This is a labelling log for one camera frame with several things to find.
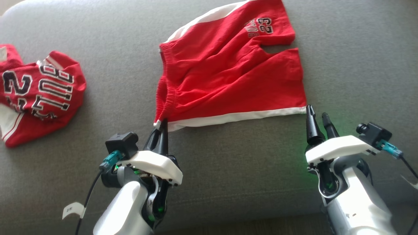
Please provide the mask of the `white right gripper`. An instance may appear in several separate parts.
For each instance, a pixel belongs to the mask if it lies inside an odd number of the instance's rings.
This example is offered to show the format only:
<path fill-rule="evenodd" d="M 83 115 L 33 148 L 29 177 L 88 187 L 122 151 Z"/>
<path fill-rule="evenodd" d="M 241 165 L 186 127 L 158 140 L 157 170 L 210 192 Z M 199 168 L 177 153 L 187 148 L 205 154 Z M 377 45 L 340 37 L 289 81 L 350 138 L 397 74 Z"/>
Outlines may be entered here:
<path fill-rule="evenodd" d="M 358 137 L 352 135 L 340 137 L 328 113 L 322 114 L 322 122 L 327 134 L 328 140 L 326 141 L 315 119 L 315 111 L 312 105 L 307 105 L 306 138 L 308 146 L 315 146 L 305 153 L 308 164 L 319 164 L 323 161 L 360 153 L 368 155 L 368 150 L 376 154 L 380 152 L 380 150 L 370 146 Z"/>

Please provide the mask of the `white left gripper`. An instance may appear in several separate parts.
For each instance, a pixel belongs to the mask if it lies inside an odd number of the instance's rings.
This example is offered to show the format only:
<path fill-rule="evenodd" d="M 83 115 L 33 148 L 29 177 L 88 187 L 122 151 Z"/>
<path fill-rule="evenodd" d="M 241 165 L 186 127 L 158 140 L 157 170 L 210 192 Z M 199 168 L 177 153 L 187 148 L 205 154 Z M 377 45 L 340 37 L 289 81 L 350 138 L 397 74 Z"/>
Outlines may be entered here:
<path fill-rule="evenodd" d="M 183 173 L 167 157 L 168 140 L 168 121 L 164 119 L 159 130 L 155 128 L 152 130 L 142 151 L 138 151 L 131 159 L 117 162 L 117 165 L 130 167 L 141 177 L 154 175 L 167 180 L 171 185 L 181 185 Z"/>

